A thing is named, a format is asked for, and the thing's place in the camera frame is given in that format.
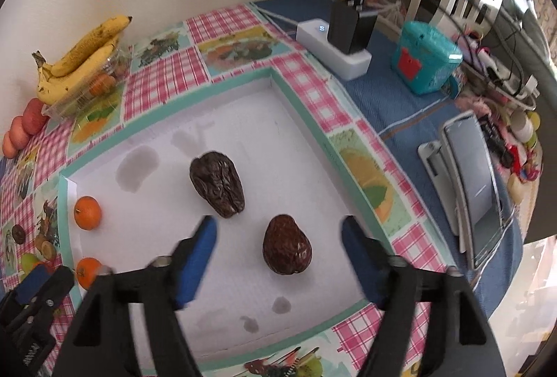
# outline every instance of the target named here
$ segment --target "phone screen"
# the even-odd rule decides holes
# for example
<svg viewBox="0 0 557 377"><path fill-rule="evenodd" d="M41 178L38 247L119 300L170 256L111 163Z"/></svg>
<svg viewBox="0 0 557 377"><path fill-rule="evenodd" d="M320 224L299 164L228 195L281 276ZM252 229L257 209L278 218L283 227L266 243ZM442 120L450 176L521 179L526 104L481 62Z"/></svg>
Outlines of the phone screen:
<svg viewBox="0 0 557 377"><path fill-rule="evenodd" d="M474 116L446 126L445 136L460 173L470 217L474 263L479 267L502 234L493 167L480 125Z"/></svg>

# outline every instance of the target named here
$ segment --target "green fruit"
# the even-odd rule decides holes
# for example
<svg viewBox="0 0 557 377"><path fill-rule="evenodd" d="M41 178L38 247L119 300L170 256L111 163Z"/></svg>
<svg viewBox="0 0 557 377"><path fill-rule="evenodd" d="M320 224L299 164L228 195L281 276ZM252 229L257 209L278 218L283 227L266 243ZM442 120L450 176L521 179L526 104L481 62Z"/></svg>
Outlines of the green fruit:
<svg viewBox="0 0 557 377"><path fill-rule="evenodd" d="M306 364L298 368L296 377L321 377L323 375L323 366L319 358L313 357Z"/></svg>
<svg viewBox="0 0 557 377"><path fill-rule="evenodd" d="M29 274L33 268L33 266L37 263L41 262L41 260L32 253L23 253L19 260L19 265L21 270L23 270L24 274Z"/></svg>

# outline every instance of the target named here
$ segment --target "smartphone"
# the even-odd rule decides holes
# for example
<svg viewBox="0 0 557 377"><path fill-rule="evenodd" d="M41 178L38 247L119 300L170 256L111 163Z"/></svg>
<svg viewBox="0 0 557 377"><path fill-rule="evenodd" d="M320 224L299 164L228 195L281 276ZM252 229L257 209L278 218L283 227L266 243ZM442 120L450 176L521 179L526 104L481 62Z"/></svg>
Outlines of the smartphone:
<svg viewBox="0 0 557 377"><path fill-rule="evenodd" d="M466 111L442 125L441 152L453 180L469 268L480 268L503 234L501 203L480 124Z"/></svg>

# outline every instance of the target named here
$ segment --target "floor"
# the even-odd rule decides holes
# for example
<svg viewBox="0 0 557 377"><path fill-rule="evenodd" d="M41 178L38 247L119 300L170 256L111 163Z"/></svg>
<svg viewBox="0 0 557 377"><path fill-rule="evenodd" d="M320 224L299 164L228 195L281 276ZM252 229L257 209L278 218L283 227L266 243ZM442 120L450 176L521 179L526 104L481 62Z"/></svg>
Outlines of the floor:
<svg viewBox="0 0 557 377"><path fill-rule="evenodd" d="M524 246L523 259L489 324L507 376L534 354L557 318L557 246L551 237Z"/></svg>

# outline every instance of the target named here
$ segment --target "curtain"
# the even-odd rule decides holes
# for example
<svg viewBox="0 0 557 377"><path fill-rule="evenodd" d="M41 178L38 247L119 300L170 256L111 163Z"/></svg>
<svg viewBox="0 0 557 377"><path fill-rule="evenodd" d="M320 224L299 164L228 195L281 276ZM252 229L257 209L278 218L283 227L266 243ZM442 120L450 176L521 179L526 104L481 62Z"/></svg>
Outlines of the curtain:
<svg viewBox="0 0 557 377"><path fill-rule="evenodd" d="M551 59L557 63L557 9L551 0L534 0L538 23L549 43Z"/></svg>

